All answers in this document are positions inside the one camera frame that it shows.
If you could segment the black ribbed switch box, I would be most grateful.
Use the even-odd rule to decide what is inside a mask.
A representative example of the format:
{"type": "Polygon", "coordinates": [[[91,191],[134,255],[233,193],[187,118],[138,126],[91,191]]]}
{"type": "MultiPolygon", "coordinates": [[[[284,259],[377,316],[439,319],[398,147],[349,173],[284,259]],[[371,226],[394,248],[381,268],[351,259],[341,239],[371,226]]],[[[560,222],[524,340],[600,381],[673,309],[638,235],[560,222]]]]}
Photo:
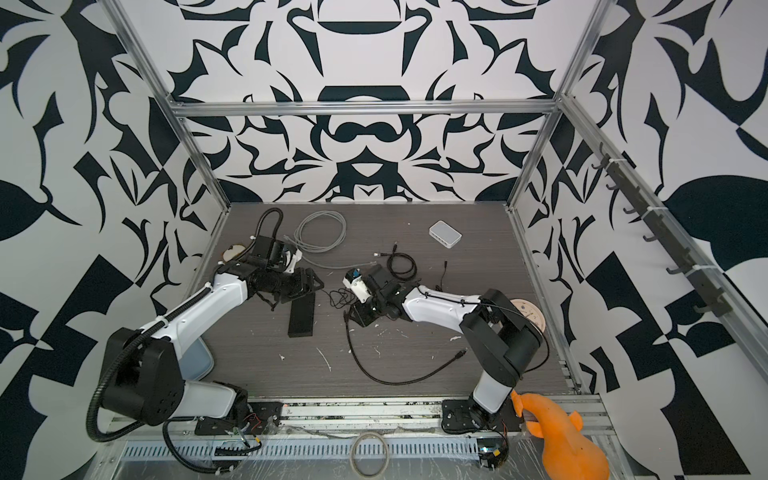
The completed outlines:
{"type": "Polygon", "coordinates": [[[315,316],[314,292],[296,299],[291,303],[290,318],[288,324],[288,337],[301,338],[313,335],[315,316]]]}

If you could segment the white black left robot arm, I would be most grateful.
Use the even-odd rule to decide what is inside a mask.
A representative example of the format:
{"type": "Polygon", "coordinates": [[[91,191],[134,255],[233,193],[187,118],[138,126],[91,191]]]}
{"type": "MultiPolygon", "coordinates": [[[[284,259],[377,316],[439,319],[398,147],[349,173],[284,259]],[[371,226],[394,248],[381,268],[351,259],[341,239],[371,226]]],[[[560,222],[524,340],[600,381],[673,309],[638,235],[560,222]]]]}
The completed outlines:
{"type": "Polygon", "coordinates": [[[245,390],[222,383],[184,379],[180,361],[193,344],[230,311],[258,297],[270,307],[310,297],[324,283],[299,266],[302,253],[274,238],[257,236],[221,263],[212,279],[181,305],[132,330],[121,328],[107,342],[101,376],[90,400],[86,426],[104,441],[97,416],[105,409],[157,426],[179,417],[241,421],[245,390]]]}

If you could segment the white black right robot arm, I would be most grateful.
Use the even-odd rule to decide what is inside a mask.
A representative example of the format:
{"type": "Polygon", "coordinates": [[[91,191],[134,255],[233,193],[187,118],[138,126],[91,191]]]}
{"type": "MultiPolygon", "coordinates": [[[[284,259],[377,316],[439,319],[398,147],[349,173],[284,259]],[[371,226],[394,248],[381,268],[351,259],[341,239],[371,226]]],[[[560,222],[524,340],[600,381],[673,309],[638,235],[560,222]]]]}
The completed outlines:
{"type": "Polygon", "coordinates": [[[459,333],[482,368],[471,405],[487,414],[501,409],[546,344],[541,310],[526,300],[511,300],[499,290],[450,294],[397,279],[380,265],[365,272],[348,271],[343,285],[356,298],[345,313],[346,321],[366,327],[386,316],[459,333]]]}

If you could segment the brown white round toy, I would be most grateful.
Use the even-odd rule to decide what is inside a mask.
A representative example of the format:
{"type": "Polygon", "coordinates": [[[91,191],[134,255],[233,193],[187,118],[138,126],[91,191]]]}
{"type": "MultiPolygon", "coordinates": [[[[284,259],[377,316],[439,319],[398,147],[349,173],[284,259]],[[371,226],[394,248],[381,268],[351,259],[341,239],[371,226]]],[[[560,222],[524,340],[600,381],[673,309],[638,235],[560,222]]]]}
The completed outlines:
{"type": "Polygon", "coordinates": [[[244,245],[233,244],[222,253],[222,261],[230,262],[231,260],[238,258],[245,250],[246,247],[244,245]]]}

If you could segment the light blue plastic lid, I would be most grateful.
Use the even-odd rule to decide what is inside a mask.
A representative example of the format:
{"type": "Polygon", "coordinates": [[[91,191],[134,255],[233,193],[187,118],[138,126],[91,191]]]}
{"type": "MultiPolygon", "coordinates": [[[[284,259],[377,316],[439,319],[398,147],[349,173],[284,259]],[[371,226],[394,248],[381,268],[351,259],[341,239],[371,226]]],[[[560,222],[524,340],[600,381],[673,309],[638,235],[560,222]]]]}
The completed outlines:
{"type": "Polygon", "coordinates": [[[179,359],[181,376],[187,381],[201,381],[214,366],[213,354],[203,338],[196,339],[179,359]]]}

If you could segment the beige round alarm clock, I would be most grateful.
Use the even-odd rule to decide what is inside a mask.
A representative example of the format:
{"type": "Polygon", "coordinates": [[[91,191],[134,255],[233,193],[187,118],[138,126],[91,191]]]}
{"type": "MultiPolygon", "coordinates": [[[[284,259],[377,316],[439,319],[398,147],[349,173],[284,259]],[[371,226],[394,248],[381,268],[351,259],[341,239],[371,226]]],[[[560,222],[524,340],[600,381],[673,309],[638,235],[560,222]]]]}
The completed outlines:
{"type": "Polygon", "coordinates": [[[525,318],[533,323],[542,334],[545,333],[545,316],[534,303],[524,299],[511,299],[511,303],[525,318]]]}

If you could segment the white network switch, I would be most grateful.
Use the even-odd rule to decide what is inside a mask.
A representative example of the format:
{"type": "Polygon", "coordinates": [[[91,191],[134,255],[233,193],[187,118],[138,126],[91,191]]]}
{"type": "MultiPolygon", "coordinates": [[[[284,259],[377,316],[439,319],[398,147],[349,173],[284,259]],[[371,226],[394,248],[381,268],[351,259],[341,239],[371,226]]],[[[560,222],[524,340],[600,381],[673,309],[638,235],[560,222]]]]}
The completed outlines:
{"type": "Polygon", "coordinates": [[[429,235],[447,249],[457,245],[463,235],[443,220],[435,222],[428,230],[429,235]]]}

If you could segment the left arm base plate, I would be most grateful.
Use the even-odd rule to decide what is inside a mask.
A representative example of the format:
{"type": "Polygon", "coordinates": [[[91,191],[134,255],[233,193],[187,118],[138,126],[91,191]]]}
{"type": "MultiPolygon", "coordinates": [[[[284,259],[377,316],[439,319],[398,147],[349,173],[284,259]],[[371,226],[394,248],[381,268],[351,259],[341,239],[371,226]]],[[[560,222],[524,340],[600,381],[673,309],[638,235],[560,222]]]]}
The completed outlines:
{"type": "Polygon", "coordinates": [[[234,435],[235,430],[245,435],[260,435],[280,424],[282,402],[258,401],[236,404],[223,418],[203,417],[197,421],[197,436],[234,435]]]}

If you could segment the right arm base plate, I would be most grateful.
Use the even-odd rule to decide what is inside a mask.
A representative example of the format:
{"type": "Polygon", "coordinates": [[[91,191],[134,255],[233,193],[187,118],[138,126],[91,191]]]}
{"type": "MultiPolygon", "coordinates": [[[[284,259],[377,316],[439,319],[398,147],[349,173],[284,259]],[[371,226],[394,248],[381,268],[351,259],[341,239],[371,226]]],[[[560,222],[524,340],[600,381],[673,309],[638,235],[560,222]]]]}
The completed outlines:
{"type": "Polygon", "coordinates": [[[510,399],[496,413],[483,410],[473,399],[446,399],[441,403],[440,427],[446,434],[519,432],[522,423],[523,418],[516,415],[510,399]]]}

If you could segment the black wall hook rail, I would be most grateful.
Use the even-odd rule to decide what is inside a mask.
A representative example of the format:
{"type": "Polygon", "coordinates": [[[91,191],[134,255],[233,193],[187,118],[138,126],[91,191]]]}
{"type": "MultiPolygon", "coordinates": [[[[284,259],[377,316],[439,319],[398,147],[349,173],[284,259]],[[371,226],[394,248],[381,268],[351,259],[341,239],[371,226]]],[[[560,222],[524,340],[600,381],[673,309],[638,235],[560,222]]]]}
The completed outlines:
{"type": "Polygon", "coordinates": [[[669,275],[683,275],[691,284],[693,290],[704,302],[703,306],[695,306],[697,313],[712,313],[716,317],[724,317],[733,311],[733,306],[726,298],[725,289],[714,280],[715,266],[703,260],[703,257],[693,251],[692,243],[683,239],[682,227],[676,223],[673,215],[660,201],[654,202],[656,196],[644,186],[641,178],[631,173],[631,165],[626,158],[612,157],[605,149],[605,143],[599,143],[601,159],[592,168],[604,170],[613,181],[608,185],[610,191],[621,192],[629,202],[630,207],[624,208],[627,215],[634,215],[642,221],[649,236],[644,236],[646,243],[657,242],[665,250],[674,263],[667,267],[669,275]]]}

